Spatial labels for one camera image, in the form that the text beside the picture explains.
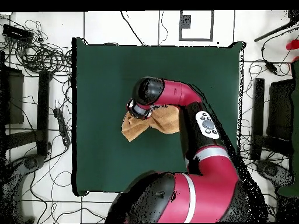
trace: silver stripe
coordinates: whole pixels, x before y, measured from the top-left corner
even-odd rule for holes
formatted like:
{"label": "silver stripe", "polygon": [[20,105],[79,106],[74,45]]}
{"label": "silver stripe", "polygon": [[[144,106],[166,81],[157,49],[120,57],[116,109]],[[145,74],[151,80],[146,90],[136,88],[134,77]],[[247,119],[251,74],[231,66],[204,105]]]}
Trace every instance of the silver stripe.
{"label": "silver stripe", "polygon": [[145,113],[145,109],[142,109],[141,107],[139,107],[139,105],[136,104],[136,106],[134,106],[134,110],[139,113],[139,114],[144,114]]}
{"label": "silver stripe", "polygon": [[195,157],[193,159],[199,158],[199,161],[201,161],[201,160],[203,160],[205,158],[209,158],[211,156],[224,156],[224,157],[230,158],[224,149],[211,147],[211,148],[207,148],[207,149],[200,151],[199,153],[197,153],[195,155]]}
{"label": "silver stripe", "polygon": [[192,218],[193,218],[193,215],[194,215],[194,212],[195,212],[195,206],[196,206],[195,187],[194,187],[192,179],[188,175],[186,175],[184,173],[181,173],[181,174],[185,176],[185,178],[188,182],[189,191],[190,191],[189,210],[188,210],[188,214],[187,214],[187,217],[186,217],[186,220],[184,221],[184,223],[190,223]]}

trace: brown towel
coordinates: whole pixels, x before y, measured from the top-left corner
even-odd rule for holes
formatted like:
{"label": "brown towel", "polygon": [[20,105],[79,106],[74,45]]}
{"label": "brown towel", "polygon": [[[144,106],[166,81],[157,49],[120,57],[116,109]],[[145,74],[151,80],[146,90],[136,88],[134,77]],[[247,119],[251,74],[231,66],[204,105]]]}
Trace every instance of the brown towel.
{"label": "brown towel", "polygon": [[179,110],[174,106],[155,109],[147,120],[139,120],[127,113],[121,126],[121,133],[129,142],[138,137],[147,128],[152,127],[164,134],[173,134],[179,131]]}

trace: red robot arm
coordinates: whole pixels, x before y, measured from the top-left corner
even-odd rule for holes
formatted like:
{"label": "red robot arm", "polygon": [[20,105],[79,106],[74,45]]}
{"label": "red robot arm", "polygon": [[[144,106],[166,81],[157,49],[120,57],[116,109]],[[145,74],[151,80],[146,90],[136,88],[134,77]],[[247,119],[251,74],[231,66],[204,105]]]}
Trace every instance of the red robot arm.
{"label": "red robot arm", "polygon": [[200,96],[187,84],[142,78],[127,108],[149,118],[163,105],[179,108],[180,139],[188,173],[150,172],[116,198],[106,223],[244,222],[246,192],[215,123]]}

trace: round button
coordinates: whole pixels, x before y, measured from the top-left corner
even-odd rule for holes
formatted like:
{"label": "round button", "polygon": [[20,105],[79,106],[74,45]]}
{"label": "round button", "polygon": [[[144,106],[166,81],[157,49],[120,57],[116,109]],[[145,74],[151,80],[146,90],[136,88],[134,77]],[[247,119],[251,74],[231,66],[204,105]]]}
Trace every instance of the round button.
{"label": "round button", "polygon": [[203,121],[203,127],[206,128],[206,129],[212,130],[212,129],[214,129],[215,125],[211,120],[204,120]]}

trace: green mat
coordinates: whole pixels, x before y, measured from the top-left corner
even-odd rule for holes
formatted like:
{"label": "green mat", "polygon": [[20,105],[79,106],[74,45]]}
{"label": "green mat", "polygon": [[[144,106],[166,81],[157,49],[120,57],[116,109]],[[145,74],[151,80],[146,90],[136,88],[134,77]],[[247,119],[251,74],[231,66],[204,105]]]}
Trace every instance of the green mat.
{"label": "green mat", "polygon": [[293,78],[295,79],[295,89],[291,94],[294,113],[291,140],[294,154],[289,161],[289,165],[294,174],[294,183],[292,185],[279,188],[278,193],[285,197],[299,198],[299,61],[292,63],[291,71]]}
{"label": "green mat", "polygon": [[79,194],[124,191],[149,170],[186,171],[179,133],[147,129],[132,142],[121,133],[133,86],[144,76],[199,87],[236,148],[242,46],[86,45],[78,38],[75,179]]}

